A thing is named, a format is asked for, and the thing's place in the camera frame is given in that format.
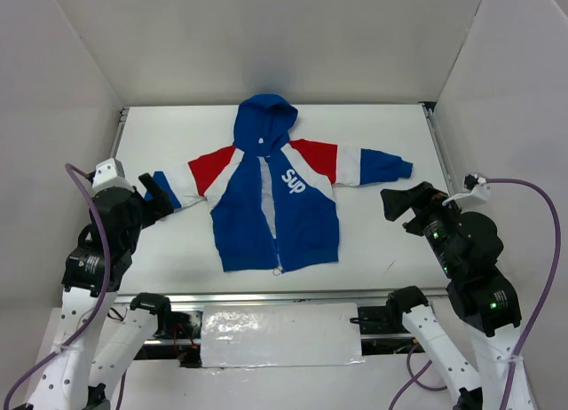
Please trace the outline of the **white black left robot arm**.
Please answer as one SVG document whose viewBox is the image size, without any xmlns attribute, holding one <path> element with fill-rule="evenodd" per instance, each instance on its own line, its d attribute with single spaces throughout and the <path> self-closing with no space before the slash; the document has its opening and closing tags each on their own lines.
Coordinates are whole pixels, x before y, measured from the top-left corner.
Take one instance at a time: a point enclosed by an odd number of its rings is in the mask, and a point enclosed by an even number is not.
<svg viewBox="0 0 568 410">
<path fill-rule="evenodd" d="M 51 352 L 32 368 L 41 377 L 22 408 L 120 408 L 127 371 L 145 340 L 172 331 L 169 298 L 140 293 L 114 336 L 99 345 L 141 231 L 173 211 L 168 194 L 149 174 L 138 179 L 147 198 L 121 174 L 101 169 L 91 174 L 94 194 L 86 197 L 91 222 L 67 257 L 59 335 Z"/>
</svg>

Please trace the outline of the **blue red white hooded jacket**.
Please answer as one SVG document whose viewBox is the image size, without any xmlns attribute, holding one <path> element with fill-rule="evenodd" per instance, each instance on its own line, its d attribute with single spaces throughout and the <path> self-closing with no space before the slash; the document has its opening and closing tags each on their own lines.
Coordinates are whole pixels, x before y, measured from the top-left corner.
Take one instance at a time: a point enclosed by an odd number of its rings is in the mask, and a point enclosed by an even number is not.
<svg viewBox="0 0 568 410">
<path fill-rule="evenodd" d="M 413 173 L 398 155 L 293 140 L 297 116 L 279 95 L 253 96 L 238 107 L 230 146 L 153 174 L 174 209 L 208 202 L 226 272 L 337 262 L 334 185 L 396 182 Z"/>
</svg>

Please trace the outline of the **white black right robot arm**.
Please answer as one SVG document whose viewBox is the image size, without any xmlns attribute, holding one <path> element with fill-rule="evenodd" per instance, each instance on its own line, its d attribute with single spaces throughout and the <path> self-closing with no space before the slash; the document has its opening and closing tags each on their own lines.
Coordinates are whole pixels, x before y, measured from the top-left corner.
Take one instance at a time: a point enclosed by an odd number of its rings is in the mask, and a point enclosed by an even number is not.
<svg viewBox="0 0 568 410">
<path fill-rule="evenodd" d="M 386 320 L 413 334 L 438 370 L 456 409 L 532 409 L 524 364 L 513 351 L 521 337 L 517 292 L 498 270 L 503 251 L 489 217 L 463 212 L 457 199 L 428 182 L 408 190 L 381 192 L 384 216 L 394 222 L 408 210 L 407 233 L 429 243 L 449 283 L 446 293 L 466 326 L 476 361 L 470 363 L 440 326 L 431 303 L 415 287 L 387 300 Z"/>
</svg>

